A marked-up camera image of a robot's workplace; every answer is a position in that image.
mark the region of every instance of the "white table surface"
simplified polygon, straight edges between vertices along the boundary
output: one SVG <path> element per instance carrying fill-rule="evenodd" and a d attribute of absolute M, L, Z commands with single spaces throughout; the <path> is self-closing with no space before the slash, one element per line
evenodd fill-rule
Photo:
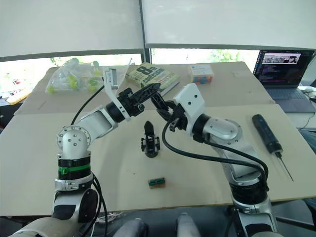
<path fill-rule="evenodd" d="M 272 201 L 316 196 L 316 157 L 278 105 L 208 107 L 206 113 L 237 121 L 244 136 L 269 168 L 269 196 Z M 284 148 L 284 162 L 292 182 L 279 160 L 270 155 L 252 125 L 260 113 Z M 56 134 L 73 113 L 18 115 L 0 136 L 0 215 L 48 215 L 57 176 Z M 163 144 L 156 158 L 140 149 L 143 126 L 150 120 L 161 136 L 165 121 L 148 110 L 132 121 L 123 121 L 90 147 L 91 167 L 101 182 L 109 211 L 220 205 L 231 203 L 230 188 L 219 163 L 177 155 Z M 184 135 L 168 133 L 175 147 L 208 155 L 215 151 Z M 151 190 L 147 180 L 166 178 L 166 187 Z"/>

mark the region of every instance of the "white roller blind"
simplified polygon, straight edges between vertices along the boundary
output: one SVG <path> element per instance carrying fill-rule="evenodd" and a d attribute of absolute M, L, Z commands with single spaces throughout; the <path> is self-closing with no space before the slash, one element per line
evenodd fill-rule
<path fill-rule="evenodd" d="M 316 48 L 315 0 L 143 0 L 146 47 Z"/>
<path fill-rule="evenodd" d="M 138 0 L 0 0 L 0 59 L 142 48 Z"/>

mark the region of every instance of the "laptop keyboard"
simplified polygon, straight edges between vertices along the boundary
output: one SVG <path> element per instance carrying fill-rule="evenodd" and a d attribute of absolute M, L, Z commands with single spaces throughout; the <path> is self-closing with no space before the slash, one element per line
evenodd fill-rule
<path fill-rule="evenodd" d="M 305 99 L 305 95 L 298 89 L 267 89 L 273 99 Z"/>

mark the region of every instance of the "laptop screen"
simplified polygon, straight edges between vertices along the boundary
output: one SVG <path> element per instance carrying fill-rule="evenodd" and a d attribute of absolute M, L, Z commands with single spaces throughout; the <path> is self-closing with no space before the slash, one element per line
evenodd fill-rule
<path fill-rule="evenodd" d="M 253 74 L 262 85 L 298 86 L 313 50 L 260 50 Z"/>

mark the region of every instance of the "screwdriver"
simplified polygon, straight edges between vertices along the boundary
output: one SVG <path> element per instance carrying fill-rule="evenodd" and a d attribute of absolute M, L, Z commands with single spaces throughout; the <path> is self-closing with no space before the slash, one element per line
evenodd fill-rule
<path fill-rule="evenodd" d="M 262 117 L 262 115 L 254 115 L 252 117 L 252 122 L 255 128 L 257 129 L 269 153 L 274 154 L 276 157 L 278 157 L 281 160 L 291 180 L 294 181 L 292 178 L 292 175 L 290 174 L 286 165 L 283 162 L 282 154 L 281 154 L 283 152 L 282 146 L 277 140 L 277 138 L 275 137 L 275 135 L 272 133 L 265 119 Z"/>

